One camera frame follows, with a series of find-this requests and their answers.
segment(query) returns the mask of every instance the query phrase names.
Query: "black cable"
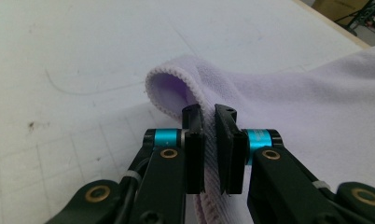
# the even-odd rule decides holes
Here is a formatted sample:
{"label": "black cable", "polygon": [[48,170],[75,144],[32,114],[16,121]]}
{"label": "black cable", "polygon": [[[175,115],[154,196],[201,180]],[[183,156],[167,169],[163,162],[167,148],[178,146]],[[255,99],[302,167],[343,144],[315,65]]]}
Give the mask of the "black cable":
{"label": "black cable", "polygon": [[369,31],[371,31],[373,34],[375,34],[375,28],[372,28],[370,26],[365,26]]}
{"label": "black cable", "polygon": [[129,221],[132,206],[134,204],[135,192],[138,189],[138,181],[136,179],[129,176],[125,176],[123,179],[125,178],[128,179],[127,181],[129,181],[129,183],[127,184],[128,187],[125,190],[126,192],[122,193],[122,197],[124,196],[124,201],[117,210],[114,224],[122,224]]}
{"label": "black cable", "polygon": [[342,213],[345,217],[348,217],[349,219],[353,220],[354,223],[358,224],[375,224],[374,222],[367,220],[365,217],[361,217],[358,214],[342,207],[338,203],[335,203],[331,200],[328,200],[340,213]]}
{"label": "black cable", "polygon": [[341,18],[339,18],[339,19],[336,19],[334,22],[338,22],[338,21],[344,20],[344,19],[346,19],[347,17],[356,17],[356,16],[358,16],[359,13],[365,11],[367,8],[369,8],[369,7],[374,7],[374,6],[375,6],[375,3],[372,4],[371,2],[367,3],[366,5],[364,5],[361,9],[359,9],[359,10],[353,12],[353,13],[348,14],[347,16],[344,16],[344,17],[341,17]]}
{"label": "black cable", "polygon": [[138,173],[140,176],[143,176],[145,174],[145,171],[146,171],[146,167],[147,165],[149,164],[149,160],[150,158],[146,158],[144,160],[142,160],[141,162],[139,162],[134,168],[133,170]]}
{"label": "black cable", "polygon": [[[296,158],[289,150],[287,150],[286,148],[282,148],[282,151],[285,152],[289,158],[292,159],[292,161],[297,165],[297,167],[300,169],[300,171],[302,173],[304,173],[307,178],[313,183],[313,182],[316,182],[318,181],[318,178],[313,174],[311,173],[311,171],[309,169],[307,169],[307,167],[305,167],[303,165],[303,163],[301,163],[301,161],[298,160],[298,158]],[[322,195],[324,195],[327,199],[329,200],[333,200],[334,198],[334,193],[330,190],[330,189],[327,189],[327,188],[320,188],[318,189],[319,192],[322,193]]]}

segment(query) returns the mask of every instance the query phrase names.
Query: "fabric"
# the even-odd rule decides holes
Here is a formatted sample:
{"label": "fabric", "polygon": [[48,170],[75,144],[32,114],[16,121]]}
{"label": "fabric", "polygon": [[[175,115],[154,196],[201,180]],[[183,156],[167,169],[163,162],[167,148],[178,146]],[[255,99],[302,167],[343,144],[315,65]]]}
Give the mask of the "fabric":
{"label": "fabric", "polygon": [[237,110],[239,128],[276,129],[289,149],[335,191],[359,181],[375,187],[375,47],[304,73],[237,74],[183,56],[152,69],[146,91],[153,105],[181,119],[200,104],[207,135],[206,193],[195,196],[200,223],[252,223],[242,195],[220,195],[215,104]]}

